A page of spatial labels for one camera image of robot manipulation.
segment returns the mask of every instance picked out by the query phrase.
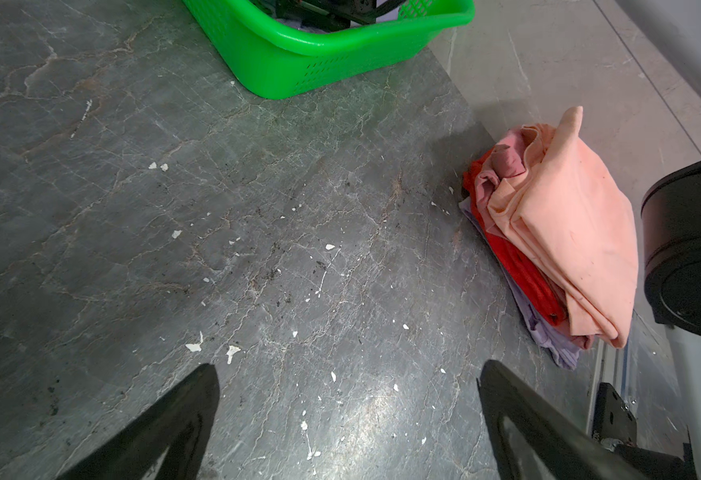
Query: laundry basket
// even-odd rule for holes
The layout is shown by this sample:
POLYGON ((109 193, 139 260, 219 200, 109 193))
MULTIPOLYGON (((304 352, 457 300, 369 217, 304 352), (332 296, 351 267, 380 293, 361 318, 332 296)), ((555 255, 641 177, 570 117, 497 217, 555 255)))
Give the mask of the laundry basket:
POLYGON ((236 78, 272 99, 407 60, 444 28, 473 19, 473 0, 408 0, 395 22, 316 34, 276 22, 249 0, 184 2, 236 78))

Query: purple cloth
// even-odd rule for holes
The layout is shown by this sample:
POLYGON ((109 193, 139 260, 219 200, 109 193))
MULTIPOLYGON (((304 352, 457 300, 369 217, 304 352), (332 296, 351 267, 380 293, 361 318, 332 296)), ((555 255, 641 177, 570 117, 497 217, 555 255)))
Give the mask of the purple cloth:
MULTIPOLYGON (((471 224, 476 227, 476 230, 479 230, 483 238, 484 232, 481 230, 479 222, 471 213, 470 197, 460 202, 460 210, 468 217, 471 224)), ((567 370, 575 370, 577 359, 580 356, 580 348, 570 342, 564 334, 553 328, 550 323, 546 322, 532 303, 529 302, 527 294, 519 288, 518 284, 508 272, 505 271, 502 265, 500 265, 500 269, 502 269, 503 275, 505 275, 505 280, 508 282, 510 292, 513 294, 513 299, 519 306, 519 310, 521 310, 521 316, 524 319, 524 323, 527 325, 532 340, 542 348, 550 350, 550 355, 553 357, 553 361, 557 366, 567 370)))

